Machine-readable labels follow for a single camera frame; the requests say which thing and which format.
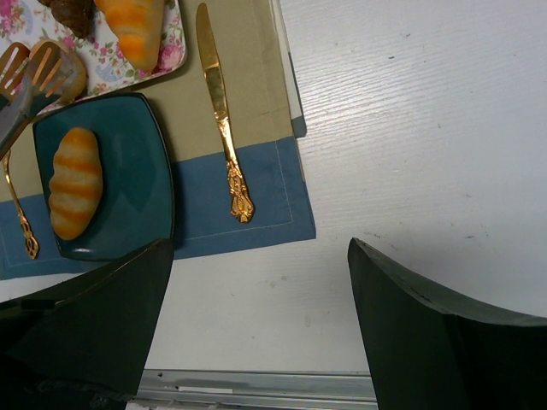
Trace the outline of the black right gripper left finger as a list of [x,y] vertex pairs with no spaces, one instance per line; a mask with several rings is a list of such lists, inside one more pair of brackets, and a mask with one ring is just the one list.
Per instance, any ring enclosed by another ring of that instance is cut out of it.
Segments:
[[1,304],[3,409],[123,409],[137,394],[174,246],[116,261]]

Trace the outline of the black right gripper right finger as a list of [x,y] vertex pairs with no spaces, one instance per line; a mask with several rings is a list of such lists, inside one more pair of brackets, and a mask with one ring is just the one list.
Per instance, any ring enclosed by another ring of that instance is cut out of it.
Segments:
[[465,296],[357,238],[347,258],[379,408],[545,408],[545,318]]

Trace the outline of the striped orange bread roll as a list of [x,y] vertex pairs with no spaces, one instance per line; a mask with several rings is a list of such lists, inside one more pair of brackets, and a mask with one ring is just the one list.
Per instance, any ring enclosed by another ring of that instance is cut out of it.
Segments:
[[79,237],[103,195],[103,168],[95,134],[75,127],[62,138],[49,181],[50,223],[62,240]]

